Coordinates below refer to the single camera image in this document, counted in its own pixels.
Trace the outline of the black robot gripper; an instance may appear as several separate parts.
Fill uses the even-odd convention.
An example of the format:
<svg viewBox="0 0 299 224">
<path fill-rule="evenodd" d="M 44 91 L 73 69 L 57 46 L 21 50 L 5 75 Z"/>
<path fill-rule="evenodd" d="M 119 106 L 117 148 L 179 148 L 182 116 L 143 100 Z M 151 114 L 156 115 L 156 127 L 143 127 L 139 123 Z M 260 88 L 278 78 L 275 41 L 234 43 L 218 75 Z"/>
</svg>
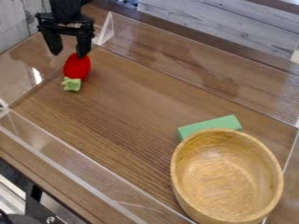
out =
<svg viewBox="0 0 299 224">
<path fill-rule="evenodd" d="M 81 59 L 91 51 L 95 20 L 81 14 L 91 0 L 49 0 L 51 11 L 35 14 L 37 30 L 53 55 L 63 50 L 61 35 L 76 37 L 76 52 Z"/>
</svg>

